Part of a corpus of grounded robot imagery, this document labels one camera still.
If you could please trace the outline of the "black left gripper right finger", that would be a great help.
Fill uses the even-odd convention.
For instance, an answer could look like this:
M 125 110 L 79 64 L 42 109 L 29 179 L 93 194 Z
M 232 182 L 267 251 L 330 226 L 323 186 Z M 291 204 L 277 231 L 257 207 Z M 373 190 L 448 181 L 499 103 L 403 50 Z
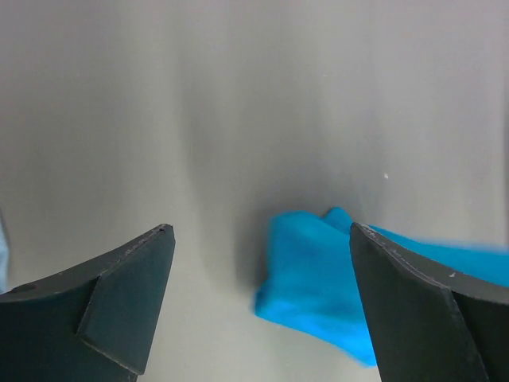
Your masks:
M 506 381 L 508 289 L 427 259 L 365 224 L 350 248 L 383 381 Z

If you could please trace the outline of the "blue t shirt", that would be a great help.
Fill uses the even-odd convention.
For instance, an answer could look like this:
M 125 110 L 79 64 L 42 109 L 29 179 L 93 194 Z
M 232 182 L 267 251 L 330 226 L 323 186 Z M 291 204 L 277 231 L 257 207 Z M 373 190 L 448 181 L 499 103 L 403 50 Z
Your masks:
M 359 223 L 340 208 L 325 216 L 276 216 L 270 225 L 267 279 L 256 294 L 254 311 L 378 368 L 352 262 L 353 224 Z M 365 225 L 427 259 L 508 289 L 506 249 L 426 243 Z

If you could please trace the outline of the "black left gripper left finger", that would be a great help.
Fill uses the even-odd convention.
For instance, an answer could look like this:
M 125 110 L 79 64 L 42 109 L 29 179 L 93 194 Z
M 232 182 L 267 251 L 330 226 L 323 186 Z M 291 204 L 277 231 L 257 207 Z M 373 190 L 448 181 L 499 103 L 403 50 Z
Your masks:
M 161 224 L 115 250 L 1 296 L 3 381 L 136 381 L 174 254 Z

